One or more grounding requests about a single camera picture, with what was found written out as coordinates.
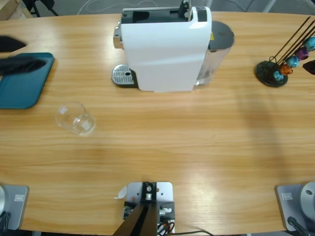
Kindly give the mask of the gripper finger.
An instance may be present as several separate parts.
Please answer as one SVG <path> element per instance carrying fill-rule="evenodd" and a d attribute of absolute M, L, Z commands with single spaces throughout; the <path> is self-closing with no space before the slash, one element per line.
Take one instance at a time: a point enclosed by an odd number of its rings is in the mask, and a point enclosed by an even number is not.
<path fill-rule="evenodd" d="M 1 35 L 0 36 L 0 52 L 14 52 L 26 47 L 26 43 L 15 38 Z"/>
<path fill-rule="evenodd" d="M 0 74 L 22 74 L 36 71 L 47 64 L 47 60 L 33 56 L 14 56 L 0 59 Z"/>
<path fill-rule="evenodd" d="M 303 64 L 303 68 L 312 75 L 315 75 L 315 60 Z"/>

